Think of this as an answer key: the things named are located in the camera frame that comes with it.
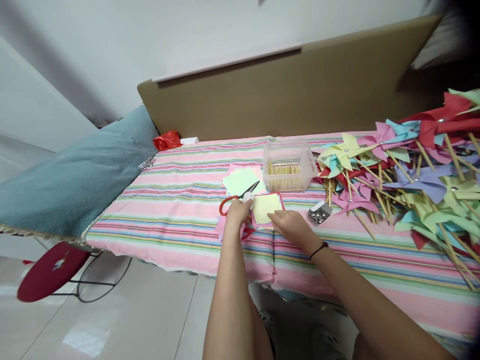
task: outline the shoe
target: shoe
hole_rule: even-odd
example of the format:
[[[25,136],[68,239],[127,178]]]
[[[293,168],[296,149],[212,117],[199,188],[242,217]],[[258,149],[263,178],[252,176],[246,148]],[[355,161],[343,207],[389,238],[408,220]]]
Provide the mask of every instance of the shoe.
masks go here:
[[[265,329],[270,338],[270,345],[271,345],[271,352],[273,354],[273,358],[276,358],[277,355],[277,341],[275,340],[274,331],[276,331],[276,324],[272,313],[268,310],[260,310],[260,318],[262,319],[263,323],[265,324]]]
[[[347,357],[342,353],[342,344],[327,327],[321,324],[317,324],[313,328],[311,344],[315,359],[347,360]]]

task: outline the stool seat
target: stool seat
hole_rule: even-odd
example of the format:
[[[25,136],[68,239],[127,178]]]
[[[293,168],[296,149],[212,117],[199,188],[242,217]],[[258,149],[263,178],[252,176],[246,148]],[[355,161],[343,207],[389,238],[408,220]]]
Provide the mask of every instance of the stool seat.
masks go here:
[[[60,242],[48,250],[21,282],[17,298],[32,303],[52,295],[68,283],[87,262],[89,252]]]

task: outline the headboard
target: headboard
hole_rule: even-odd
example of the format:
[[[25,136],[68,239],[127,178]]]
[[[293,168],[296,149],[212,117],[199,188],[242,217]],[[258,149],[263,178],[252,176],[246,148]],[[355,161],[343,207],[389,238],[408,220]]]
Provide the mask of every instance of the headboard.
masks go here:
[[[160,133],[202,141],[374,130],[439,106],[410,64],[437,16],[309,43],[301,51],[138,85]]]

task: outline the clear plastic box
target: clear plastic box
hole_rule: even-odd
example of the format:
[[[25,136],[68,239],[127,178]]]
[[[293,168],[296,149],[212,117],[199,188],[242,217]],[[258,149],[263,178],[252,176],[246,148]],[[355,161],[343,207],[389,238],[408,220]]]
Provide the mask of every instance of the clear plastic box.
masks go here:
[[[303,193],[318,173],[306,139],[278,140],[263,146],[263,182],[270,192]]]

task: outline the mattress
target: mattress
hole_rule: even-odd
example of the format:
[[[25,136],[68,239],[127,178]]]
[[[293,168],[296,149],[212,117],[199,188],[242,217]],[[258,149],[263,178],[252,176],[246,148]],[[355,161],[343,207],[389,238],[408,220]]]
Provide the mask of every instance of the mattress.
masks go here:
[[[317,151],[341,141],[341,134],[205,141],[159,152],[153,167],[142,172],[90,227],[86,242],[168,271],[215,277],[221,249],[215,227],[220,202],[226,197],[222,178],[230,164],[262,165],[266,142],[296,138],[307,139]],[[306,218],[308,209],[325,199],[325,190],[312,180],[306,192],[283,193],[282,198],[285,209]],[[446,255],[429,244],[417,250],[408,231],[393,232],[386,222],[375,225],[363,214],[375,233],[374,241],[353,214],[337,215],[340,209],[333,208],[334,214],[313,230],[351,266],[430,333],[462,341],[475,335],[480,298]],[[278,233],[257,230],[242,245],[251,282],[338,304],[314,264]],[[480,274],[473,260],[463,261]]]

